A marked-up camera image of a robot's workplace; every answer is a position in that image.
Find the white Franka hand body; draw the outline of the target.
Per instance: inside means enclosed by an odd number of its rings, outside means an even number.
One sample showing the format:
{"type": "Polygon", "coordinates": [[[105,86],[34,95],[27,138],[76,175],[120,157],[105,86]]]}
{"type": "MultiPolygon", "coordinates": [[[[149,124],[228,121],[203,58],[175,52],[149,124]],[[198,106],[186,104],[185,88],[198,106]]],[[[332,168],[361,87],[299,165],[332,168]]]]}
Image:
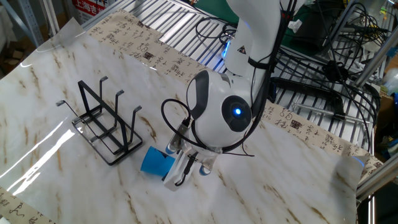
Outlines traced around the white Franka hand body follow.
{"type": "Polygon", "coordinates": [[[164,186],[175,192],[186,184],[196,166],[200,166],[198,172],[202,176],[211,174],[218,149],[197,149],[186,147],[180,150],[175,162],[163,180],[164,186]]]}

